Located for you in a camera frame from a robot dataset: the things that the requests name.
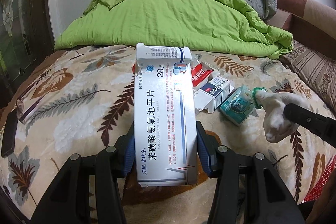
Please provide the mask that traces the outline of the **leaf pattern bed blanket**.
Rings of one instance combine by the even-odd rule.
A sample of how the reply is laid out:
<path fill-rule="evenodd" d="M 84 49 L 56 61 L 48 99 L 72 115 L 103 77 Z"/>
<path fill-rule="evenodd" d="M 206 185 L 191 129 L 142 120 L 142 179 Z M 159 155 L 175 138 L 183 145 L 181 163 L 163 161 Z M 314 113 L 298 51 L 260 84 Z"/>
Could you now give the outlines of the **leaf pattern bed blanket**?
<path fill-rule="evenodd" d="M 133 121 L 135 49 L 123 45 L 58 51 L 21 85 L 3 112 L 19 118 L 14 152 L 1 159 L 1 190 L 28 222 L 45 190 L 73 153 L 97 154 Z M 208 134 L 237 153 L 262 152 L 294 199 L 317 193 L 335 167 L 335 149 L 304 128 L 277 144 L 266 141 L 264 112 L 236 126 L 216 110 L 200 112 Z M 205 223 L 216 181 L 200 170 L 198 183 L 142 188 L 135 172 L 118 186 L 129 223 Z"/>

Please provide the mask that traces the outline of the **large white medicine box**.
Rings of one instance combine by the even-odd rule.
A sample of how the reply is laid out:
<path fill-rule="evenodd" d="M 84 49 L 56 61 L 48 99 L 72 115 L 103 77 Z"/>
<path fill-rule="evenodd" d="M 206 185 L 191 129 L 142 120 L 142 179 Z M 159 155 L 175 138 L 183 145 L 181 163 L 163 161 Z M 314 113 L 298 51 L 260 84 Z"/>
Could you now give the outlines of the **large white medicine box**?
<path fill-rule="evenodd" d="M 135 163 L 142 187 L 198 181 L 191 60 L 187 47 L 136 45 Z"/>

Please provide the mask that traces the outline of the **small white blue box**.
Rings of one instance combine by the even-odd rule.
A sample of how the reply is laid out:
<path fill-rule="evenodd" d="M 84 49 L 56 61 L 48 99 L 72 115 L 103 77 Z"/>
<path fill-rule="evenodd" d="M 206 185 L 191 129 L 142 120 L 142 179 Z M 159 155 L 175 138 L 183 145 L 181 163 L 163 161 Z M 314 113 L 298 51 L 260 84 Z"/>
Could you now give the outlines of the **small white blue box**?
<path fill-rule="evenodd" d="M 195 110 L 213 113 L 233 90 L 230 80 L 222 76 L 213 78 L 194 93 Z"/>

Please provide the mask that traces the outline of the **white sock green cuff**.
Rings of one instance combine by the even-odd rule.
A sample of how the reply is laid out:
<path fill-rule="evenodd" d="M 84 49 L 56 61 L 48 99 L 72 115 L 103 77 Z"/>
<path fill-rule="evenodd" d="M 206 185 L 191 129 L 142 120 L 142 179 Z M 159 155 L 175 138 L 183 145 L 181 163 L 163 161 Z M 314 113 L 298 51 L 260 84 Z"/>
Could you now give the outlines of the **white sock green cuff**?
<path fill-rule="evenodd" d="M 263 128 L 266 140 L 270 143 L 278 143 L 282 139 L 294 133 L 299 125 L 284 117 L 284 108 L 293 103 L 304 109 L 309 109 L 309 104 L 303 97 L 287 92 L 270 93 L 266 88 L 253 88 L 251 98 L 254 105 L 265 111 Z"/>

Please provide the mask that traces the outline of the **green quilt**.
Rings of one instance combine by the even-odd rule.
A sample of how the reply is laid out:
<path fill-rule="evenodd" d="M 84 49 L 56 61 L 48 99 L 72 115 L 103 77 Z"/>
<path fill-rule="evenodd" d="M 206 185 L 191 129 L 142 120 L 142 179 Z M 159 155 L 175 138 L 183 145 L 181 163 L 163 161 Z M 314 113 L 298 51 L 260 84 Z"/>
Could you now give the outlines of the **green quilt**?
<path fill-rule="evenodd" d="M 245 0 L 92 0 L 54 48 L 138 43 L 270 59 L 293 50 L 292 34 Z"/>

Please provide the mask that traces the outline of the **striped beige pillow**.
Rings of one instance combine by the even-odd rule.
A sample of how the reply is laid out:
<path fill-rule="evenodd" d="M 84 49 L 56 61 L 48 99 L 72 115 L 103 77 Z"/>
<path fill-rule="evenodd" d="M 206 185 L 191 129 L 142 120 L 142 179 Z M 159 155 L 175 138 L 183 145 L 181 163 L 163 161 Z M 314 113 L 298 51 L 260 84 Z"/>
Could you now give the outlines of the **striped beige pillow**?
<path fill-rule="evenodd" d="M 335 111 L 335 60 L 293 40 L 293 50 L 282 55 L 280 61 Z"/>

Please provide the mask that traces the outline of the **red mesh trash basket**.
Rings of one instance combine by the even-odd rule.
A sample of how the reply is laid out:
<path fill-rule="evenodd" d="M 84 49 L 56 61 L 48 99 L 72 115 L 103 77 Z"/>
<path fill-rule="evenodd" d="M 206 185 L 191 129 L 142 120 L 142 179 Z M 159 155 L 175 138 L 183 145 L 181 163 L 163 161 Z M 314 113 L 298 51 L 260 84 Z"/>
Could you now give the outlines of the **red mesh trash basket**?
<path fill-rule="evenodd" d="M 302 203 L 315 201 L 321 196 L 333 170 L 335 170 L 335 155 L 329 161 L 326 161 L 326 156 L 318 153 L 315 157 L 310 187 Z"/>

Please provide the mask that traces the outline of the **brown beige headboard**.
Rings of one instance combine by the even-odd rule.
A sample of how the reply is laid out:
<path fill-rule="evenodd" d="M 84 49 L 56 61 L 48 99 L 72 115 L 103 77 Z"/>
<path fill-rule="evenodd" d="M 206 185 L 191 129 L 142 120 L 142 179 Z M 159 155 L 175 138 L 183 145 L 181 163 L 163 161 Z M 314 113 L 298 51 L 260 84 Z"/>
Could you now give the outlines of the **brown beige headboard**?
<path fill-rule="evenodd" d="M 315 0 L 277 0 L 271 26 L 292 33 L 294 40 L 335 59 L 335 9 Z"/>

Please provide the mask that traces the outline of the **red white sachet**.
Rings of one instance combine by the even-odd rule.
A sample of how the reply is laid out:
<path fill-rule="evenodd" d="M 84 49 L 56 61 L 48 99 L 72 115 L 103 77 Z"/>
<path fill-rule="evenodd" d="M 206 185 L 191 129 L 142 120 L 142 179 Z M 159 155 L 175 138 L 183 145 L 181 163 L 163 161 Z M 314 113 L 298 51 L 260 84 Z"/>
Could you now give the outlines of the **red white sachet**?
<path fill-rule="evenodd" d="M 200 62 L 196 66 L 194 66 L 191 69 L 193 88 L 196 88 L 204 81 L 207 82 L 208 77 L 211 73 L 213 73 L 213 71 L 214 70 L 211 67 L 203 62 Z"/>

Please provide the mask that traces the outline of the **black phone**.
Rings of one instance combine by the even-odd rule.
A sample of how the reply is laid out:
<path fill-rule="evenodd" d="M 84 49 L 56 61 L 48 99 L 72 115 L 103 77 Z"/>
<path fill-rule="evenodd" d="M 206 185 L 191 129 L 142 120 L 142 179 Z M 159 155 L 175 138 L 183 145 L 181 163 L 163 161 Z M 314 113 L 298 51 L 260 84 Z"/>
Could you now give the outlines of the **black phone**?
<path fill-rule="evenodd" d="M 1 157 L 3 158 L 10 156 L 14 152 L 17 125 L 18 125 L 17 110 L 14 109 L 7 116 L 5 129 L 3 132 L 2 147 L 1 147 Z"/>

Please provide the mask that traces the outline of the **teal tissue packet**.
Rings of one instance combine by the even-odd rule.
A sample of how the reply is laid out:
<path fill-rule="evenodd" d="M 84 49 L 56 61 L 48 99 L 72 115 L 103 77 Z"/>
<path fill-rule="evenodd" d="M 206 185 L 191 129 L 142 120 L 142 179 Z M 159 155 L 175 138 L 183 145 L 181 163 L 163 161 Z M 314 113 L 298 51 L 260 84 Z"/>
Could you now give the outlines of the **teal tissue packet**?
<path fill-rule="evenodd" d="M 241 125 L 254 110 L 251 90 L 245 85 L 236 88 L 220 106 L 221 113 L 236 126 Z"/>

